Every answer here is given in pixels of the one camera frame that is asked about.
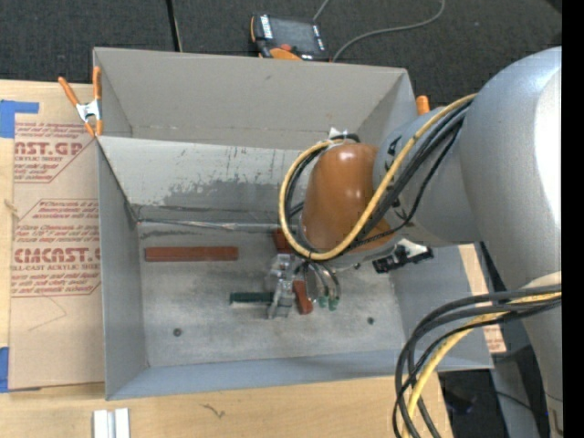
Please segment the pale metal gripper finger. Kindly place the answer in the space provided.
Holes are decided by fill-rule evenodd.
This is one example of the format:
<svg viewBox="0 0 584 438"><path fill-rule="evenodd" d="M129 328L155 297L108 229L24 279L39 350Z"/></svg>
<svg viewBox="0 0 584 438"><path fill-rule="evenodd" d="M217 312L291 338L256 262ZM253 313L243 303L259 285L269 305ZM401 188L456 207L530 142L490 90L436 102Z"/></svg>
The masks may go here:
<svg viewBox="0 0 584 438"><path fill-rule="evenodd" d="M272 301L266 312L267 318L287 318L294 306L295 300L296 296L292 283L287 281L278 282Z"/></svg>
<svg viewBox="0 0 584 438"><path fill-rule="evenodd" d="M293 256L286 253L278 253L270 263L266 275L267 284L275 284L280 280L288 277L290 268L293 263Z"/></svg>

